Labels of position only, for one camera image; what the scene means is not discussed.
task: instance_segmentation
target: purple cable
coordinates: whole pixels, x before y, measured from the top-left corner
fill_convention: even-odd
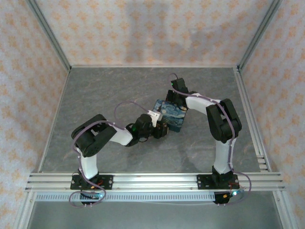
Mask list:
[[[141,109],[143,109],[146,113],[149,112],[147,109],[145,109],[145,108],[142,107],[140,104],[138,104],[138,103],[136,103],[136,102],[134,102],[134,101],[123,101],[123,102],[121,102],[121,103],[119,103],[119,104],[116,105],[116,107],[115,107],[115,109],[114,109],[114,112],[113,112],[115,121],[118,122],[118,123],[120,123],[120,124],[121,124],[121,121],[120,121],[120,120],[118,119],[118,117],[116,116],[116,111],[117,111],[118,107],[121,106],[122,104],[135,104],[135,105],[137,105],[138,107],[140,107]]]
[[[171,75],[175,75],[176,78],[178,79],[178,76],[176,73],[171,73],[168,75],[168,77],[170,77]],[[203,96],[203,95],[193,95],[193,94],[185,94],[185,93],[182,93],[182,92],[179,92],[177,91],[176,89],[173,88],[173,91],[178,93],[178,94],[181,94],[181,95],[184,95],[184,96],[189,96],[189,97],[198,97],[198,98],[202,98],[202,99],[205,99],[209,102],[212,102],[212,103],[215,103],[219,108],[220,110],[223,112],[226,120],[228,121],[228,124],[230,126],[230,129],[232,131],[232,138],[230,140],[230,144],[229,144],[229,156],[228,156],[228,166],[230,168],[230,170],[233,172],[233,173],[236,173],[236,174],[240,174],[240,175],[243,175],[245,176],[248,180],[249,180],[249,190],[248,190],[248,195],[246,195],[244,198],[240,199],[240,200],[237,200],[233,203],[228,203],[228,204],[223,204],[224,206],[225,205],[232,205],[232,204],[236,204],[236,203],[240,203],[241,201],[245,200],[250,194],[251,194],[251,189],[252,189],[252,182],[251,182],[251,179],[249,178],[249,176],[245,173],[241,173],[241,172],[235,172],[234,169],[232,168],[231,164],[232,164],[232,142],[233,140],[235,139],[235,131],[234,131],[234,128],[233,128],[233,125],[232,125],[232,122],[230,121],[230,118],[228,116],[228,114],[225,112],[224,108],[219,104],[219,102],[217,102],[216,100],[214,99],[211,99],[209,97],[206,97],[206,96]]]
[[[119,129],[121,129],[121,130],[124,130],[124,129],[125,129],[125,128],[122,128],[122,127],[116,125],[115,123],[112,123],[112,122],[109,122],[109,121],[106,121],[106,120],[100,120],[100,121],[97,121],[97,122],[94,122],[94,123],[90,124],[89,126],[85,127],[83,130],[81,130],[81,131],[76,135],[76,137],[73,139],[73,143],[72,143],[72,146],[71,146],[71,147],[72,147],[72,150],[73,150],[74,152],[77,153],[77,159],[78,159],[79,166],[80,166],[80,167],[79,167],[79,170],[80,170],[81,175],[82,175],[82,177],[84,178],[84,180],[85,180],[87,183],[91,184],[91,185],[94,186],[94,187],[99,188],[100,190],[102,190],[102,191],[104,192],[104,196],[103,196],[100,200],[96,201],[96,202],[93,203],[93,204],[92,204],[92,203],[90,204],[91,207],[92,207],[93,205],[96,205],[96,204],[99,204],[99,203],[102,202],[102,200],[106,197],[106,190],[105,190],[103,187],[101,187],[101,186],[99,186],[99,185],[97,185],[97,184],[94,184],[94,183],[91,182],[89,179],[87,179],[87,177],[85,176],[85,174],[84,174],[84,172],[83,172],[83,169],[82,169],[82,165],[81,165],[81,154],[80,154],[80,152],[78,152],[78,151],[75,149],[75,143],[76,143],[76,141],[78,140],[78,138],[79,138],[84,132],[86,132],[86,131],[89,130],[91,127],[93,127],[93,126],[95,126],[95,125],[97,125],[97,124],[100,124],[100,123],[110,124],[110,125],[113,125],[113,126],[119,128]],[[72,204],[71,198],[72,198],[72,196],[73,196],[74,194],[76,194],[76,193],[83,193],[83,194],[90,194],[90,195],[91,195],[91,194],[100,194],[99,192],[85,192],[85,191],[76,191],[76,192],[73,192],[73,193],[70,195],[70,197],[69,197],[69,203],[70,203],[73,207],[75,207],[75,208],[85,208],[85,207],[87,207],[86,204],[85,204],[85,205],[82,205],[82,206],[77,206],[77,205]]]

